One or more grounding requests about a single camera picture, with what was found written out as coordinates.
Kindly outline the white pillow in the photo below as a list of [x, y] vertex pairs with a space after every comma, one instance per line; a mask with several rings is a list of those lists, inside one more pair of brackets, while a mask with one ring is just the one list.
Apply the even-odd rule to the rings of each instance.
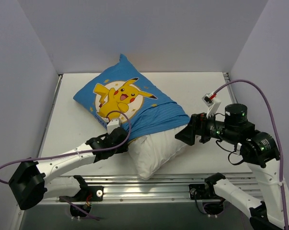
[[128, 153], [132, 158], [138, 177], [149, 179], [165, 163], [183, 153], [187, 145], [175, 138], [186, 125], [163, 132], [139, 137], [128, 146]]

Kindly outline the blue Pikachu pillowcase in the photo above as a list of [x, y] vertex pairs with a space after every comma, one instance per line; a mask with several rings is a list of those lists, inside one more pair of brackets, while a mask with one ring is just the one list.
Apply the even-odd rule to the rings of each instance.
[[130, 131], [130, 140], [184, 126], [183, 108], [143, 76], [121, 54], [119, 62], [83, 86], [73, 99], [106, 127], [114, 118]]

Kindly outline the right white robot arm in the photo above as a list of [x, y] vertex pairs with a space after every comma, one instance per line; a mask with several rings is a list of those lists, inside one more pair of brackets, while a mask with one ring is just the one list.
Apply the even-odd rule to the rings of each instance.
[[289, 230], [289, 190], [281, 175], [280, 151], [271, 135], [256, 130], [247, 120], [247, 107], [239, 103], [226, 106], [223, 121], [205, 113], [193, 114], [175, 138], [192, 146], [197, 136], [202, 144], [211, 138], [232, 144], [233, 153], [252, 171], [263, 199], [244, 192], [221, 173], [204, 180], [205, 195], [230, 202], [255, 230]]

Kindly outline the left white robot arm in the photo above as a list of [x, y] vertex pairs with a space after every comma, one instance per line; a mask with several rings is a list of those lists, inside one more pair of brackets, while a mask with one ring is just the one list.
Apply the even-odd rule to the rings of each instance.
[[121, 127], [110, 134], [91, 138], [56, 158], [21, 162], [8, 185], [21, 210], [28, 210], [47, 198], [60, 201], [86, 201], [96, 196], [80, 175], [63, 178], [62, 175], [84, 165], [106, 160], [128, 149], [128, 132]]

